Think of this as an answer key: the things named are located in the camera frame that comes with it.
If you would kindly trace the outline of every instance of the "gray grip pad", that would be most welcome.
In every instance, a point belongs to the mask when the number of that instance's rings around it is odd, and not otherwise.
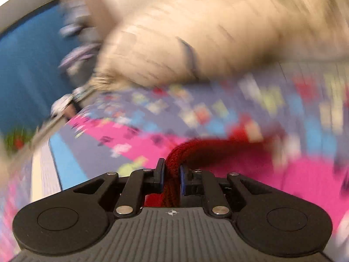
[[[40,256],[23,250],[13,262],[329,262],[316,253],[281,258],[246,244],[228,220],[207,216],[203,209],[143,208],[129,219],[118,219],[109,233],[81,252]]]

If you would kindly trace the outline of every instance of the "metal rivet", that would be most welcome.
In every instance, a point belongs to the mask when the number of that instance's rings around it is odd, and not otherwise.
[[[212,208],[212,211],[216,214],[216,215],[225,215],[229,213],[229,209],[225,206],[215,206]]]
[[[131,206],[119,206],[116,208],[116,212],[120,215],[127,215],[133,212],[133,208]]]

